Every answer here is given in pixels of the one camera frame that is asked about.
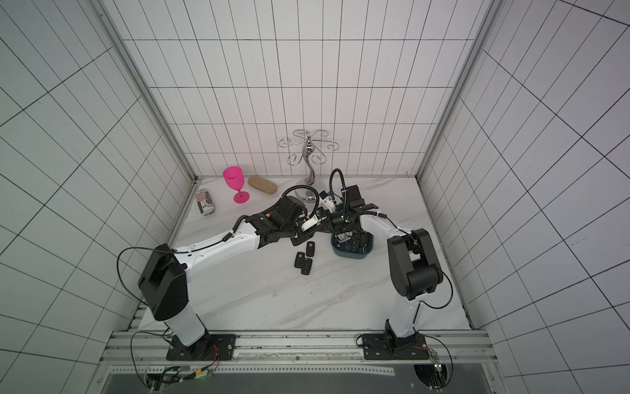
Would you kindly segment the black VW flip key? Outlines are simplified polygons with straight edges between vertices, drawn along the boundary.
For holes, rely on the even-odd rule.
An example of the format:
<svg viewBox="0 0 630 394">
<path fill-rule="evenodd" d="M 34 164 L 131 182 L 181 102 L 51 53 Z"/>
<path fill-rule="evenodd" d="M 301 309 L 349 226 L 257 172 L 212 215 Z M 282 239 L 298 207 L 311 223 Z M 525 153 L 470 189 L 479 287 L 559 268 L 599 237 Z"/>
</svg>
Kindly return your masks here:
<svg viewBox="0 0 630 394">
<path fill-rule="evenodd" d="M 307 242 L 305 254 L 309 258 L 313 258 L 313 256 L 315 255 L 315 242 L 314 241 Z"/>
<path fill-rule="evenodd" d="M 298 252 L 295 256 L 294 267 L 296 269 L 302 269 L 305 264 L 305 259 L 306 259 L 305 253 Z"/>
</svg>

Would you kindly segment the black flip key buttons up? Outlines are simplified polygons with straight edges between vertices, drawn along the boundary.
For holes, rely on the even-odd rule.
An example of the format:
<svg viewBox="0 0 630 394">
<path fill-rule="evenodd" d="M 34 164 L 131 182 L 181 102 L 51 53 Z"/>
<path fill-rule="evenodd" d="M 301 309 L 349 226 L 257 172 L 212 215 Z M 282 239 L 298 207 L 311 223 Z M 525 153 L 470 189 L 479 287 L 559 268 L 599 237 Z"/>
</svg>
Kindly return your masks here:
<svg viewBox="0 0 630 394">
<path fill-rule="evenodd" d="M 305 276 L 310 275 L 312 267 L 313 267 L 313 260 L 311 258 L 305 258 L 300 269 L 301 274 Z"/>
</svg>

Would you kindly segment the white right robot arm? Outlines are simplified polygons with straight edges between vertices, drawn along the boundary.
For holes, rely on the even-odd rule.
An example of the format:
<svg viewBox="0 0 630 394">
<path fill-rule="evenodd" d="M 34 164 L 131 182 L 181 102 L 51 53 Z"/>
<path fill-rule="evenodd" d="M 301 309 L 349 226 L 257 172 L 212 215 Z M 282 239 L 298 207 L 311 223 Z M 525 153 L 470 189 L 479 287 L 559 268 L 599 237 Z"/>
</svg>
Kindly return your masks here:
<svg viewBox="0 0 630 394">
<path fill-rule="evenodd" d="M 333 251 L 350 259 L 368 256 L 374 242 L 387 247 L 390 280 L 399 295 L 386 320 L 385 332 L 393 339 L 415 335 L 415 321 L 424 295 L 432 294 L 444 280 L 444 272 L 424 229 L 411 230 L 397 225 L 376 205 L 364 202 L 357 186 L 320 194 L 323 199 L 323 229 L 331 234 Z"/>
</svg>

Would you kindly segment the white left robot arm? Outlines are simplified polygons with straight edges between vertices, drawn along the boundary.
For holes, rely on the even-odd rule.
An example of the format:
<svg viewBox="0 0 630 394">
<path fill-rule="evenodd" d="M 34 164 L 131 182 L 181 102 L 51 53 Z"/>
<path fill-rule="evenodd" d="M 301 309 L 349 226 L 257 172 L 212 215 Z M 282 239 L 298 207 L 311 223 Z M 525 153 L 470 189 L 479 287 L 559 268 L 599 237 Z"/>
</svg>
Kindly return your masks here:
<svg viewBox="0 0 630 394">
<path fill-rule="evenodd" d="M 261 213 L 243 215 L 230 231 L 191 246 L 167 244 L 151 250 L 138 287 L 155 320 L 164 322 L 182 346 L 191 347 L 207 329 L 190 304 L 188 284 L 218 264 L 285 238 L 300 239 L 321 224 L 297 198 L 283 195 Z"/>
</svg>

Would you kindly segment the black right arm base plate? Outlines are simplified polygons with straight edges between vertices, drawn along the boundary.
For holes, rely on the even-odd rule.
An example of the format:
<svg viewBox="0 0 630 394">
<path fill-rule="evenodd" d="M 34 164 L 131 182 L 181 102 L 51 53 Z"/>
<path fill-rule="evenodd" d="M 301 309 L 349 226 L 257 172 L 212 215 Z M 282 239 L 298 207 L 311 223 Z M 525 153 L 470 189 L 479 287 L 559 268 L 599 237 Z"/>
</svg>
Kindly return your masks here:
<svg viewBox="0 0 630 394">
<path fill-rule="evenodd" d="M 362 334 L 359 346 L 368 361 L 425 361 L 430 358 L 425 336 L 415 333 L 397 338 L 393 333 Z"/>
</svg>

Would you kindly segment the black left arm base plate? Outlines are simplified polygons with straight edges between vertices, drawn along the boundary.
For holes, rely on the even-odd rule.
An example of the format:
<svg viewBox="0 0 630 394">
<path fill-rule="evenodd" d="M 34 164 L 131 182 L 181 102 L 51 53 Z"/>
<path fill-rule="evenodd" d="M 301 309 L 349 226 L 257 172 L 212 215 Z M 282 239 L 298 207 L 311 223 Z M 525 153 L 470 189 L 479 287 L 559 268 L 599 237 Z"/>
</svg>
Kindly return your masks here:
<svg viewBox="0 0 630 394">
<path fill-rule="evenodd" d="M 236 347 L 234 334 L 209 334 L 190 346 L 185 346 L 178 336 L 170 341 L 168 361 L 230 361 Z"/>
</svg>

